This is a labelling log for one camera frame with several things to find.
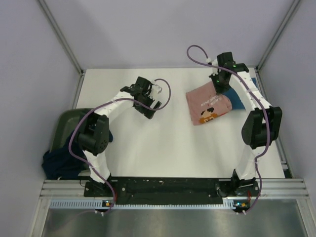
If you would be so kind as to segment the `pink t shirt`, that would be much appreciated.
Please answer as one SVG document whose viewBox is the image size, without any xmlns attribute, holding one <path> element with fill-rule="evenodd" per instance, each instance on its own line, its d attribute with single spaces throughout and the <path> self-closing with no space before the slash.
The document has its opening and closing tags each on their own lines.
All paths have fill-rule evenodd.
<svg viewBox="0 0 316 237">
<path fill-rule="evenodd" d="M 193 125 L 202 125 L 232 110 L 230 99 L 217 94 L 213 82 L 208 82 L 186 93 L 186 100 Z"/>
</svg>

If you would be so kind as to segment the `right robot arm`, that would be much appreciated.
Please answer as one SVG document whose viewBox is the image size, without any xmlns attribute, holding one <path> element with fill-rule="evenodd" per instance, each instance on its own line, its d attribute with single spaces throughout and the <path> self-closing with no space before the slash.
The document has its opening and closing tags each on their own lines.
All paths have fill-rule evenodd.
<svg viewBox="0 0 316 237">
<path fill-rule="evenodd" d="M 231 191 L 240 196 L 249 188 L 247 181 L 257 176 L 259 159 L 278 138 L 282 110 L 263 97 L 248 67 L 244 63 L 236 63 L 231 52 L 219 54 L 210 66 L 214 69 L 210 78 L 216 92 L 224 94 L 233 89 L 248 114 L 241 129 L 244 153 L 233 172 L 237 179 L 230 183 Z"/>
</svg>

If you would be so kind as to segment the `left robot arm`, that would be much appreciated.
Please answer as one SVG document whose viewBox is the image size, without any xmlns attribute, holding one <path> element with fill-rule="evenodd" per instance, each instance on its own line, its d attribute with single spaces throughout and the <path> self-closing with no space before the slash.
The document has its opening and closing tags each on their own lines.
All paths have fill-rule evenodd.
<svg viewBox="0 0 316 237">
<path fill-rule="evenodd" d="M 162 88 L 143 77 L 138 77 L 131 86 L 125 86 L 105 105 L 80 118 L 80 127 L 74 141 L 83 150 L 88 162 L 90 177 L 96 181 L 95 190 L 108 195 L 112 184 L 107 181 L 111 173 L 107 167 L 105 149 L 110 143 L 110 124 L 126 110 L 134 108 L 148 119 L 152 119 L 161 106 L 158 95 Z"/>
</svg>

